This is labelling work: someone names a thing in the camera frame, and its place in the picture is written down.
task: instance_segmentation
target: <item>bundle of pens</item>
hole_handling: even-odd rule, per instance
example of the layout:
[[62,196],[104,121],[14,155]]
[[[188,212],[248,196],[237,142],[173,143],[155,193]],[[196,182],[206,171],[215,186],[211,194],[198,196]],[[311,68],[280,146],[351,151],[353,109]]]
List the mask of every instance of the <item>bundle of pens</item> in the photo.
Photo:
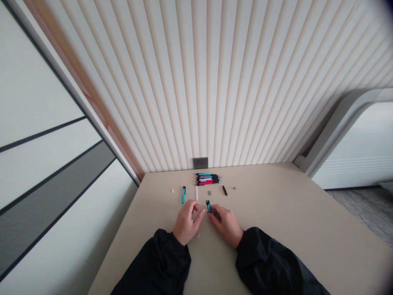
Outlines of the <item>bundle of pens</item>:
[[221,176],[217,174],[196,173],[195,185],[215,184],[221,182]]

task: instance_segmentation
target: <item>gray carpet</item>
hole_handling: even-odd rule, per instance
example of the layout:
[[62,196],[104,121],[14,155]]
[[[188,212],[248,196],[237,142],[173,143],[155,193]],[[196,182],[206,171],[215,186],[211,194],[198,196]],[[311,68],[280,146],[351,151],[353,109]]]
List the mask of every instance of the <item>gray carpet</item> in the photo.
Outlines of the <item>gray carpet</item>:
[[380,187],[326,192],[393,248],[393,195]]

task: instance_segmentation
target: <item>table surface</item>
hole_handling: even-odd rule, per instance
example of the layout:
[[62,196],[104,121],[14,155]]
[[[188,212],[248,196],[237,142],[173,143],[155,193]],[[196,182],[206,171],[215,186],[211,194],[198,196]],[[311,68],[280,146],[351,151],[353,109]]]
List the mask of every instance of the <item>table surface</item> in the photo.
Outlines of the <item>table surface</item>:
[[[154,232],[173,230],[183,186],[186,199],[195,199],[197,172],[221,175],[228,192],[222,184],[199,186],[201,208],[210,200],[230,209],[243,229],[261,228],[332,294],[375,294],[388,280],[393,250],[295,165],[280,163],[146,174],[89,294],[110,294]],[[192,262],[184,293],[249,294],[236,271],[236,251],[207,216],[198,233],[188,243]]]

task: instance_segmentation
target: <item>black jacket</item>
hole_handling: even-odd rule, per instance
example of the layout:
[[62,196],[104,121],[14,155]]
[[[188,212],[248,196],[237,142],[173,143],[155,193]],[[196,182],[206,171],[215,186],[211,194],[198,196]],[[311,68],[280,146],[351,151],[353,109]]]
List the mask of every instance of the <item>black jacket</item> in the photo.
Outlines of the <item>black jacket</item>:
[[[329,294],[300,259],[257,227],[244,232],[236,268],[253,294]],[[159,229],[112,294],[182,294],[190,269],[188,247]]]

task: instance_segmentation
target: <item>wall outlet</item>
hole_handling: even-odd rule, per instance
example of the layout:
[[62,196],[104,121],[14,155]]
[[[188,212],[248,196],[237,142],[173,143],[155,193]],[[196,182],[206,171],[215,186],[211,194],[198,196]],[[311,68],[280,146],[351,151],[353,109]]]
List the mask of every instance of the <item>wall outlet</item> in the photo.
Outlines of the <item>wall outlet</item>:
[[208,168],[208,158],[193,158],[194,169],[207,169]]

